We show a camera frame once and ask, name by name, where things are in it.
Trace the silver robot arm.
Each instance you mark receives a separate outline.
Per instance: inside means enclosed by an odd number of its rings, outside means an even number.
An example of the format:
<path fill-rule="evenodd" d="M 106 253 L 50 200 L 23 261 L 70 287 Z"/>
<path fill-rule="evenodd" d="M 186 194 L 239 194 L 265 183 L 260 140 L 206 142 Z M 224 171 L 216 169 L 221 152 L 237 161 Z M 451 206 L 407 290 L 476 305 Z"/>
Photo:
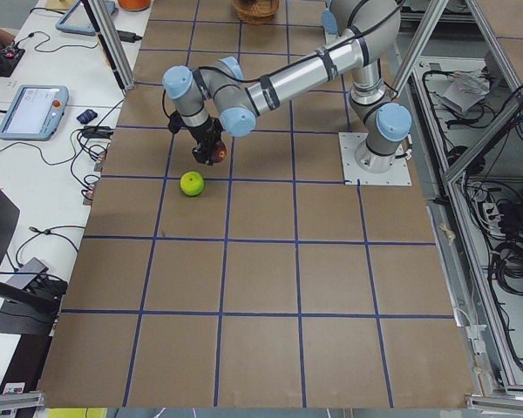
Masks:
<path fill-rule="evenodd" d="M 367 130 L 355 150 L 355 161 L 371 173 L 390 169 L 412 119 L 405 107 L 387 98 L 379 60 L 397 38 L 402 4 L 328 1 L 326 5 L 340 37 L 285 67 L 246 79 L 237 59 L 225 57 L 211 65 L 194 69 L 178 65 L 165 72 L 163 96 L 175 106 L 167 127 L 171 133 L 189 130 L 198 163 L 212 165 L 226 157 L 223 132 L 247 136 L 262 114 L 351 71 L 350 106 Z"/>

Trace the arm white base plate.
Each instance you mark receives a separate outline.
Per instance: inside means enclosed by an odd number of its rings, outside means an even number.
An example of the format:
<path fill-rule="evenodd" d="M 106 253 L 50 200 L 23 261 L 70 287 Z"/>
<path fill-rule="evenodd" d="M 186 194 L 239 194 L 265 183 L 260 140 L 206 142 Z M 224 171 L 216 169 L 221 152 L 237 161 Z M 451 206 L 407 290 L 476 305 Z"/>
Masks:
<path fill-rule="evenodd" d="M 408 161 L 411 159 L 412 140 L 407 148 L 401 142 L 394 154 L 378 156 L 368 148 L 365 132 L 339 132 L 339 149 L 345 185 L 412 186 Z"/>

